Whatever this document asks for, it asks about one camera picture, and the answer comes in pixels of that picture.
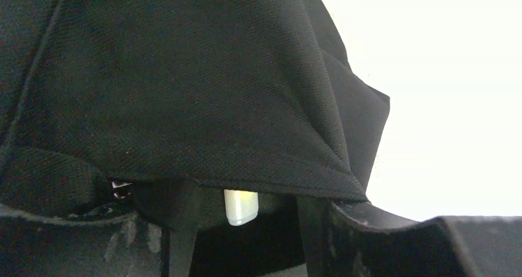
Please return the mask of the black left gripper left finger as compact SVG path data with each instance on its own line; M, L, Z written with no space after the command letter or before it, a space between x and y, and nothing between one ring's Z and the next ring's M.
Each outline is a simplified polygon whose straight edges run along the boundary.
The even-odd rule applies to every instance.
M114 181L111 198L1 204L2 276L188 276L204 192Z

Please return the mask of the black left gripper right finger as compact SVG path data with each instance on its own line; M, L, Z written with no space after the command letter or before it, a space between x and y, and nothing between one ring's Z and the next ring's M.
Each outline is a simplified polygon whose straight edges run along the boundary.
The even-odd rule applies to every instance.
M520 276L521 218L416 222L370 203L297 199L310 276Z

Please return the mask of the yellow highlighter pen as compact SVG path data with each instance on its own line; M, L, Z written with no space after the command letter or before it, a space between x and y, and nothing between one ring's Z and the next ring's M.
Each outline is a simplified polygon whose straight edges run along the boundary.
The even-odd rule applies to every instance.
M259 194L251 191L224 190L228 223L238 227L254 220L259 213Z

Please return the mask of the black student backpack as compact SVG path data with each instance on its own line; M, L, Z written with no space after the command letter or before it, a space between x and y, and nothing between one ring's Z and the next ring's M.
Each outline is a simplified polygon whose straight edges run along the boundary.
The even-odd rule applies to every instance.
M321 0L1 0L1 204L192 182L188 276L307 267L297 199L366 203L389 109Z

